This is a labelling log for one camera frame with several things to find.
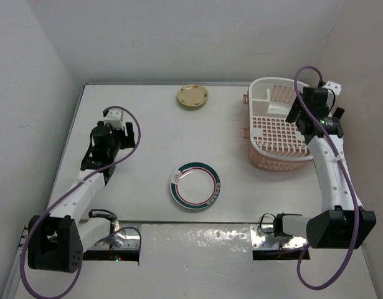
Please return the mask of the cream speckled plate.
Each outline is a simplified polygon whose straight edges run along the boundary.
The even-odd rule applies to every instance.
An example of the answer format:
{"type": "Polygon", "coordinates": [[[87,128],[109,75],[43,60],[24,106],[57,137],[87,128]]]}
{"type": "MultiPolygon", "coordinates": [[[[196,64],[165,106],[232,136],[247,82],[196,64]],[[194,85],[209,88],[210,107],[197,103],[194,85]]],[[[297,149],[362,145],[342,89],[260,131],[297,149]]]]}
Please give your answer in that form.
{"type": "Polygon", "coordinates": [[[186,107],[201,107],[209,99],[209,92],[203,85],[189,84],[183,86],[176,95],[177,102],[186,107]]]}

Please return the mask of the white plate green red rim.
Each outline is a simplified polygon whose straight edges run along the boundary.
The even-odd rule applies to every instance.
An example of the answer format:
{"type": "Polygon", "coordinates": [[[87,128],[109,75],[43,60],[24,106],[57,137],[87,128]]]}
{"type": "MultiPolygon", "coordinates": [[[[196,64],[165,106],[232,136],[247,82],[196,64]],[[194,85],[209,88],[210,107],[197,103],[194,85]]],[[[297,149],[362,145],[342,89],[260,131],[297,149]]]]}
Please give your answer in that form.
{"type": "Polygon", "coordinates": [[[173,172],[169,183],[174,201],[190,211],[210,208],[219,198],[221,187],[215,169],[202,162],[180,166],[173,172]]]}

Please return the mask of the lime green plate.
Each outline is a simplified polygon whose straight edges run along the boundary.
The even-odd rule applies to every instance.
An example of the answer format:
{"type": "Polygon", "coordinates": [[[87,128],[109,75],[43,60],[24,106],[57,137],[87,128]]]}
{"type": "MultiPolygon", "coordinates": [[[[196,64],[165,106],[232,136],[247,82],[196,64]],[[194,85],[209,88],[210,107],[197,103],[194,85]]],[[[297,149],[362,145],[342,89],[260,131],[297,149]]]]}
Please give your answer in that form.
{"type": "Polygon", "coordinates": [[[203,107],[186,107],[186,106],[180,106],[180,108],[184,111],[187,111],[187,112],[194,112],[194,111],[198,111],[200,109],[202,109],[203,107]]]}

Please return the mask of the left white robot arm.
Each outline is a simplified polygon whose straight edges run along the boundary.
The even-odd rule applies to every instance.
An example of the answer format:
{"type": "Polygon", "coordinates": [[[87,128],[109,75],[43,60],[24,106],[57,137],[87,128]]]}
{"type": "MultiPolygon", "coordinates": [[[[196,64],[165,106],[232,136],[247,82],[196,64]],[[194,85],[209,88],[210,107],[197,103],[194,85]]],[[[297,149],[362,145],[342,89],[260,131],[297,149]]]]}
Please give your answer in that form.
{"type": "Polygon", "coordinates": [[[135,149],[133,124],[99,121],[89,138],[74,184],[45,216],[34,216],[29,221],[27,264],[31,269],[74,273],[82,264],[84,252],[111,229],[112,217],[94,217],[85,225],[79,222],[113,176],[118,152],[135,149]]]}

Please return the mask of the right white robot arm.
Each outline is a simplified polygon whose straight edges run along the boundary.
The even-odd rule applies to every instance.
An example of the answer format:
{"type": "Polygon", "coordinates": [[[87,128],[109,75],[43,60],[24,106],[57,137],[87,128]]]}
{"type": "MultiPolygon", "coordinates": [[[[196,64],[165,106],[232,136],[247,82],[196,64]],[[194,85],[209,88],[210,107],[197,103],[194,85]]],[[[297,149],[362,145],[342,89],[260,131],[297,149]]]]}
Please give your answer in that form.
{"type": "Polygon", "coordinates": [[[343,153],[344,113],[331,116],[323,87],[305,87],[286,122],[295,123],[313,157],[321,191],[321,213],[313,218],[301,214],[277,214],[272,226],[260,225],[264,234],[299,236],[314,249],[358,249],[376,224],[376,215],[363,207],[351,183],[343,153]]]}

